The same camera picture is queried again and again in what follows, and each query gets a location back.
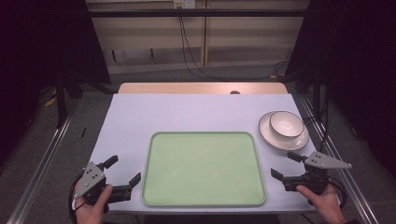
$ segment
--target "green tray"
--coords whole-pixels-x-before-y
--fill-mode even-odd
[[[142,198],[147,205],[259,205],[262,171],[249,133],[155,133]]]

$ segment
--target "bowl on plate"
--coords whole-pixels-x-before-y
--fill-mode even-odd
[[[271,124],[271,117],[276,113],[279,112],[274,111],[267,113],[264,116],[262,116],[262,118],[260,119],[259,130],[264,140],[274,148],[287,150],[287,151],[298,150],[305,147],[309,140],[309,133],[305,125],[302,123],[303,130],[300,134],[298,134],[299,130],[297,128],[294,133],[286,133],[288,135],[284,135],[286,132],[284,131],[282,132],[283,134],[281,134],[278,131],[276,131]]]
[[[298,137],[303,133],[303,121],[288,111],[276,111],[270,118],[270,127],[284,137]]]

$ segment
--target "white tablecloth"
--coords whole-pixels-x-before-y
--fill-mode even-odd
[[[271,177],[271,168],[284,176],[302,175],[302,163],[287,158],[287,152],[269,146],[259,132],[260,118],[271,111],[289,111],[300,116],[290,94],[115,94],[93,150],[91,161],[99,163],[119,156],[108,170],[107,183],[126,185],[137,173],[142,181],[132,200],[113,203],[110,210],[142,214],[227,214],[313,211],[299,192],[286,192]],[[151,136],[157,132],[248,132],[255,140],[267,197],[255,207],[150,207],[143,203],[141,190]],[[311,140],[296,151],[309,156],[315,150]]]

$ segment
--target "human hand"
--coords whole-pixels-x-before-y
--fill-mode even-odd
[[[80,181],[81,180],[77,182],[75,189],[78,187]],[[75,207],[81,207],[76,211],[77,223],[102,224],[104,214],[103,211],[108,199],[110,198],[112,190],[113,187],[111,185],[107,185],[102,191],[95,205],[86,204],[86,199],[84,197],[78,198],[75,202]]]
[[[297,190],[303,194],[305,198],[310,200],[317,208],[317,211],[324,223],[341,224],[347,222],[341,212],[341,208],[337,200],[337,194],[332,185],[327,185],[321,195],[315,194],[303,185],[297,186]]]

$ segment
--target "electrical wire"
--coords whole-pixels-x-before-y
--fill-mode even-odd
[[[77,208],[75,209],[75,212],[76,212],[80,207],[82,207],[84,204],[86,204],[86,203],[87,203],[87,202],[80,204],[79,207],[77,207]]]
[[[326,113],[326,122],[328,122],[327,119],[329,117],[329,115],[328,115],[328,113],[329,113],[328,112],[328,106],[329,106],[329,98],[328,98],[327,93],[326,93],[325,102],[323,103],[323,105],[322,105],[322,107],[320,109],[319,115],[318,115],[321,118],[321,116],[324,113]],[[312,124],[314,121],[317,121],[319,119],[318,116],[311,116],[311,117],[303,118],[304,125],[308,126],[308,125]]]
[[[319,152],[323,151],[324,143],[326,142],[327,137],[329,135],[329,92],[328,92],[328,90],[326,90],[324,105],[326,105],[326,110],[325,110],[326,122],[324,124],[324,134],[323,134],[323,138],[322,138],[322,141],[320,144]]]
[[[181,32],[182,46],[183,46],[184,63],[186,64],[186,67],[189,70],[189,72],[191,74],[193,74],[194,76],[196,76],[196,77],[201,77],[201,76],[193,73],[191,71],[191,69],[189,68],[189,66],[187,65],[186,54],[185,54],[185,42],[184,41],[186,41],[187,49],[188,49],[189,54],[191,56],[192,62],[194,63],[194,65],[198,69],[198,71],[200,71],[206,77],[212,77],[212,78],[220,80],[220,81],[226,81],[227,82],[228,81],[227,79],[230,79],[230,80],[262,80],[262,79],[265,79],[265,78],[268,78],[268,77],[271,77],[271,76],[280,76],[280,74],[278,73],[279,70],[283,67],[283,65],[285,63],[289,62],[289,61],[284,61],[284,62],[279,62],[279,63],[275,64],[274,72],[271,75],[267,75],[267,76],[264,76],[264,77],[215,77],[215,76],[211,76],[208,73],[206,73],[205,71],[203,71],[197,65],[196,61],[194,60],[194,57],[193,57],[192,52],[191,52],[189,40],[188,40],[187,35],[186,35],[186,29],[185,29],[184,21],[183,21],[182,17],[179,17],[179,23],[180,23],[180,32]]]

